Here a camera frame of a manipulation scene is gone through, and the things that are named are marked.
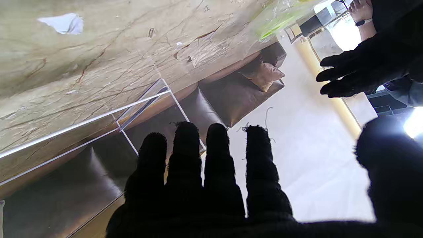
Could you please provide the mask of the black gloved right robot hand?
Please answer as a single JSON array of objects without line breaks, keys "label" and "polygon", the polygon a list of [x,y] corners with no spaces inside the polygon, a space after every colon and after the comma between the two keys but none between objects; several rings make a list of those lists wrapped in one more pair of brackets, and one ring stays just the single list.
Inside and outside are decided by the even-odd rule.
[{"label": "black gloved right robot hand", "polygon": [[200,138],[190,122],[178,122],[164,179],[167,140],[148,134],[136,170],[125,186],[125,202],[107,225],[107,238],[421,238],[422,147],[394,118],[368,122],[355,155],[367,170],[376,221],[298,222],[279,184],[271,140],[261,126],[244,128],[247,211],[236,183],[229,137],[210,125],[201,178]]}]

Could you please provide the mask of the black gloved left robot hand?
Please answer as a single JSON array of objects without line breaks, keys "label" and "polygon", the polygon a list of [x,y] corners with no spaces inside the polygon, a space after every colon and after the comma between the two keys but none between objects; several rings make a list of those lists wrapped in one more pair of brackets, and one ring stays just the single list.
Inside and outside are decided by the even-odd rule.
[{"label": "black gloved left robot hand", "polygon": [[422,83],[422,33],[421,27],[387,29],[354,50],[322,59],[326,70],[316,80],[326,84],[320,93],[350,97],[405,76]]}]

